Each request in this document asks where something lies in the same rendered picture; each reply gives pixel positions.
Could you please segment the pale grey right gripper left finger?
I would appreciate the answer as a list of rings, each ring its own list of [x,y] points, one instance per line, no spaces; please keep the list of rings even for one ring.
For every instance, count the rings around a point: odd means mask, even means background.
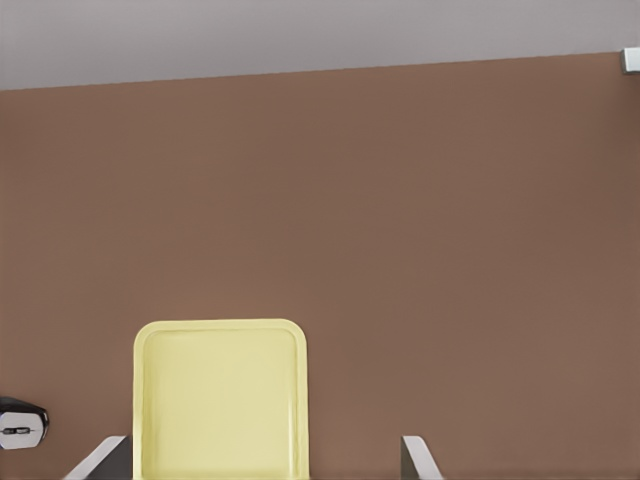
[[[131,438],[107,437],[63,480],[131,480]]]

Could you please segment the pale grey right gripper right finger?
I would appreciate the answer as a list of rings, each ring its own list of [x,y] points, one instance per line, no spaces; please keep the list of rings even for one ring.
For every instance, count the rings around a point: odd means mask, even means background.
[[[444,480],[425,440],[401,437],[401,480]]]

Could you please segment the black and silver computer mouse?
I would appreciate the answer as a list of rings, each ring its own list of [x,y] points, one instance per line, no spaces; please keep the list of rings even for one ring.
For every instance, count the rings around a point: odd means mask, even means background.
[[[0,397],[0,449],[37,447],[46,437],[49,415],[38,405],[13,397]]]

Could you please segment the pale yellow plastic tray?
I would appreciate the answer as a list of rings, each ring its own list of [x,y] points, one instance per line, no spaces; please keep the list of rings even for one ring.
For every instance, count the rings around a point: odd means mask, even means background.
[[[303,330],[286,319],[142,327],[132,444],[134,480],[310,480]]]

